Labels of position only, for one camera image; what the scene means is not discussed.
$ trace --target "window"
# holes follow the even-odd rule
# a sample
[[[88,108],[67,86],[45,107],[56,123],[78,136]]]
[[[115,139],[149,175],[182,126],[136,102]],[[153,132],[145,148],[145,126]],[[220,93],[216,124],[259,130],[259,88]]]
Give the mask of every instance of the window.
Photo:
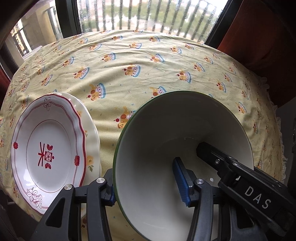
[[[19,67],[42,46],[62,38],[55,1],[40,0],[17,22],[5,43]]]
[[[139,29],[204,42],[227,0],[77,0],[82,32]]]

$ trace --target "white lettering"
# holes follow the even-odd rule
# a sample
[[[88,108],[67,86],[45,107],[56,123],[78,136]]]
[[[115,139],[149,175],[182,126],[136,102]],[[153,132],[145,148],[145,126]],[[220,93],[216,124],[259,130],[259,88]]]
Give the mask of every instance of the white lettering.
[[[254,199],[253,199],[253,201],[257,201],[257,204],[259,203],[259,201],[260,201],[260,198],[261,198],[261,193],[257,196],[257,197],[255,197]]]
[[[265,201],[265,205],[266,205],[266,206],[263,206],[263,205],[262,205],[262,207],[263,207],[264,209],[266,209],[266,208],[268,207],[268,203],[267,203],[267,202],[271,203],[271,200],[270,200],[270,199],[267,199],[267,200]]]
[[[254,191],[254,189],[251,186],[249,186],[248,190],[245,192],[245,195],[249,197],[249,196],[251,196],[251,194],[253,193],[253,191]]]

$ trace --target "tablecloth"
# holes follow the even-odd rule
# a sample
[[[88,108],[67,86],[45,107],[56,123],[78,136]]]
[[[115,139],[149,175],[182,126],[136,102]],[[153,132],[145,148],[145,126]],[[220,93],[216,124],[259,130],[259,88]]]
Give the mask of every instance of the tablecloth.
[[[112,168],[122,128],[145,102],[162,93],[192,90],[224,104],[250,140],[254,165],[284,178],[281,133],[267,85],[222,52],[182,37],[149,31],[84,33],[42,47],[13,76],[0,112],[0,187],[34,219],[19,194],[11,168],[13,131],[26,106],[36,98],[63,91],[79,98],[90,112],[101,141],[102,175]],[[91,172],[91,159],[86,175]],[[144,240],[116,204],[107,207],[114,241]],[[81,222],[87,240],[87,218]]]

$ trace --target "brown curtain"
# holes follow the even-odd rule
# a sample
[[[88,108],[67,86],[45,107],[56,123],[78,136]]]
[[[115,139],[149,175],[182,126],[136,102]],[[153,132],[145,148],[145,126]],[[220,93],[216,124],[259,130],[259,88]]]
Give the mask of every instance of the brown curtain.
[[[218,49],[267,77],[271,100],[278,106],[296,96],[296,44],[278,16],[263,2],[243,0]]]
[[[9,79],[6,77],[2,69],[0,69],[0,108],[2,106],[9,83]]]

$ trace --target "silver bolt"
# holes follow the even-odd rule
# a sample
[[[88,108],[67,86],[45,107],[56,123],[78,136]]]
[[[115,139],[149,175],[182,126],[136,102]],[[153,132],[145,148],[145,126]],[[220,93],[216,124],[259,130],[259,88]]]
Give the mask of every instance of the silver bolt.
[[[72,188],[71,184],[67,184],[66,186],[64,186],[65,190],[70,190]]]
[[[196,181],[196,183],[199,184],[199,185],[202,185],[202,184],[205,183],[205,181],[204,181],[203,179],[200,179],[200,178],[196,179],[195,181]]]
[[[97,183],[103,183],[105,181],[105,178],[99,177],[96,181]]]

